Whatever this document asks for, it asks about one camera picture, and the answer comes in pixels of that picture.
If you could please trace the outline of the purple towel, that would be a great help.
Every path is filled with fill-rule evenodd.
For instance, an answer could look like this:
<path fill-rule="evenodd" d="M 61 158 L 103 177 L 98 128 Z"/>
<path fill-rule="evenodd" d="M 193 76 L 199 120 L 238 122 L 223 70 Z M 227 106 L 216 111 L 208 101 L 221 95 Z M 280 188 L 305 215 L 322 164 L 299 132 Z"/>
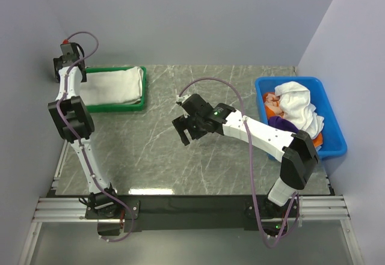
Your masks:
<path fill-rule="evenodd" d="M 298 133 L 298 128 L 294 124 L 280 116 L 270 117 L 268 125 L 282 131 Z"/>

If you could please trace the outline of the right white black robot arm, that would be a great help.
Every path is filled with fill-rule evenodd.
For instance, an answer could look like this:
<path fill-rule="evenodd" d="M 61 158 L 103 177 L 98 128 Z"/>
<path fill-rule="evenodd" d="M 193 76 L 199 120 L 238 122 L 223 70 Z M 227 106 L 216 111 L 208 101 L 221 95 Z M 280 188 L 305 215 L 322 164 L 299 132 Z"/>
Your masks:
<path fill-rule="evenodd" d="M 279 216 L 293 193 L 303 190 L 319 163 L 318 152 L 310 135 L 275 129 L 242 115 L 241 111 L 224 103 L 212 107 L 199 94 L 176 99 L 183 115 L 172 121 L 184 145 L 207 133 L 217 133 L 244 141 L 271 155 L 281 163 L 280 175 L 269 190 L 265 210 Z"/>

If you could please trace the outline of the large white waffle towel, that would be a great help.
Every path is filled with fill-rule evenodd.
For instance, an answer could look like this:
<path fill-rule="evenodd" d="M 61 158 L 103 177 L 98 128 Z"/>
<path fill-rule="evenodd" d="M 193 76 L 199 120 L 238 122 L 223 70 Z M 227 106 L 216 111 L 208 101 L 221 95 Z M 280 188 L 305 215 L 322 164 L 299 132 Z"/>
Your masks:
<path fill-rule="evenodd" d="M 80 96 L 86 106 L 133 104 L 142 98 L 143 76 L 140 67 L 91 73 L 81 84 Z"/>

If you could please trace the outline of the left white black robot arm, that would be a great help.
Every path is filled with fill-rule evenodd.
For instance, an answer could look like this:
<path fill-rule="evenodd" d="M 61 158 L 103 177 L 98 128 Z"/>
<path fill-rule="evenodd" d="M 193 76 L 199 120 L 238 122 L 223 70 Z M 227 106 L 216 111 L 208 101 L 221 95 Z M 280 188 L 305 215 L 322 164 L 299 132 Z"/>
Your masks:
<path fill-rule="evenodd" d="M 62 55 L 54 58 L 55 77 L 60 89 L 48 111 L 62 139 L 74 149 L 85 174 L 89 196 L 79 201 L 87 206 L 87 216 L 98 219 L 117 217 L 122 209 L 111 181 L 101 171 L 94 154 L 91 134 L 93 119 L 80 96 L 81 83 L 87 81 L 85 55 L 79 44 L 64 40 Z"/>

